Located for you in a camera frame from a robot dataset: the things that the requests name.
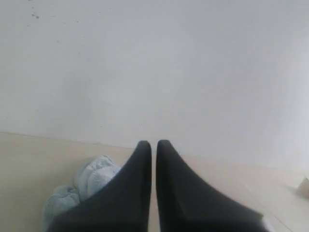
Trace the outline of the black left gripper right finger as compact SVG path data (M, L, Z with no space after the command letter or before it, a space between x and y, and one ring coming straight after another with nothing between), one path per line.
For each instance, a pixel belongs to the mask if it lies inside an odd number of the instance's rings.
M200 178L170 141L156 150L156 195L162 232L261 232L263 215Z

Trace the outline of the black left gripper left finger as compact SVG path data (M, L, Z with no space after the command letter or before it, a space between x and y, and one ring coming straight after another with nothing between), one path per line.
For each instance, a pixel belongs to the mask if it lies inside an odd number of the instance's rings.
M147 141L99 192L57 216L51 232L146 232L152 187L152 151Z

